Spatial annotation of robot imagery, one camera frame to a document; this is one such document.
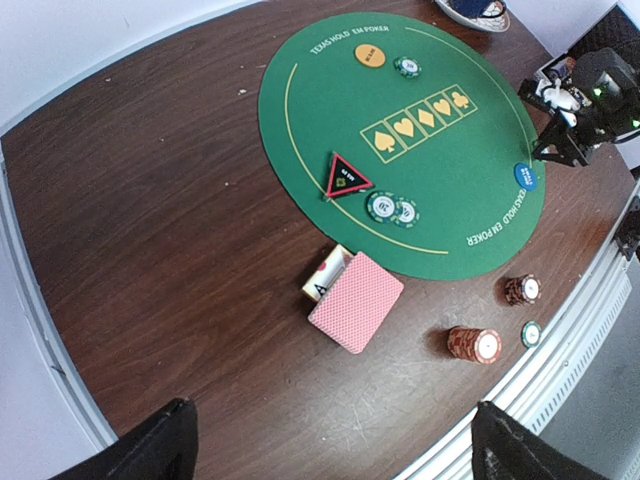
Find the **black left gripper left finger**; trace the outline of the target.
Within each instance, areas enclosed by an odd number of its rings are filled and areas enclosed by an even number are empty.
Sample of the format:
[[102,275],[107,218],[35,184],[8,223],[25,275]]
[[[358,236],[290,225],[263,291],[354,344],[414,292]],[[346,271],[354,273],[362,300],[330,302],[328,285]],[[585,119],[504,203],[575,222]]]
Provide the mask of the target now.
[[58,479],[192,479],[199,450],[198,412],[175,398]]

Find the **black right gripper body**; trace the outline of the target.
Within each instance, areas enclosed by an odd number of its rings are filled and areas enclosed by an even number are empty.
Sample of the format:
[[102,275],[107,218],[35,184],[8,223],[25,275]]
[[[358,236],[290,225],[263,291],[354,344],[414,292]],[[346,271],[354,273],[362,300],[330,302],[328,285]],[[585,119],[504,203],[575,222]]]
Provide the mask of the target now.
[[588,166],[595,150],[604,143],[623,144],[639,137],[639,108],[615,113],[589,107],[575,113],[571,126],[556,112],[534,143],[532,157],[569,167]]

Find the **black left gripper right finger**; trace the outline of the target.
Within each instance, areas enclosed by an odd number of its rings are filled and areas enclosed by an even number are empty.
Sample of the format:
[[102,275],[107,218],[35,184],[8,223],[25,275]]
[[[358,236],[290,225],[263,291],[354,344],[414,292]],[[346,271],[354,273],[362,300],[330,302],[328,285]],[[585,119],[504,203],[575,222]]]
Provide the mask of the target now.
[[471,423],[474,479],[605,479],[561,454],[489,401]]

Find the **red chip stack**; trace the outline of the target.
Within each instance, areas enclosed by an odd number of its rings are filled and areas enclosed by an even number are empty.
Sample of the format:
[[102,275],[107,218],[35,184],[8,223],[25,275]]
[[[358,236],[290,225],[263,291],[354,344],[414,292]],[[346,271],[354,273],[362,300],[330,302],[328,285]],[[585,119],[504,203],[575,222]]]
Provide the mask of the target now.
[[489,365],[501,356],[502,339],[492,329],[456,326],[448,332],[447,348],[457,359]]

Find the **green 20 chip stack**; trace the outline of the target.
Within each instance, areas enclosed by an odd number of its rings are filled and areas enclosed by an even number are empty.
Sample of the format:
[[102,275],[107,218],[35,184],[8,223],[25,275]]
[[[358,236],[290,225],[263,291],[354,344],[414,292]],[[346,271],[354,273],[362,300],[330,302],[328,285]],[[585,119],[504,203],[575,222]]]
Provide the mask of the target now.
[[521,341],[526,348],[535,348],[539,345],[542,329],[535,321],[525,323],[521,330]]

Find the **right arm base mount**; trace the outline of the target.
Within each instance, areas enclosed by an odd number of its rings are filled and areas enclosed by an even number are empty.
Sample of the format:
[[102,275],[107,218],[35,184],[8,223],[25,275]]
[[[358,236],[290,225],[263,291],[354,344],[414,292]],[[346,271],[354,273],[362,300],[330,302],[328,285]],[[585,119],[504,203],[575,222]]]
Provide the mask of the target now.
[[614,240],[619,252],[628,261],[630,261],[634,255],[637,255],[637,249],[639,248],[639,216],[639,196],[636,195],[633,197],[627,212],[614,234]]

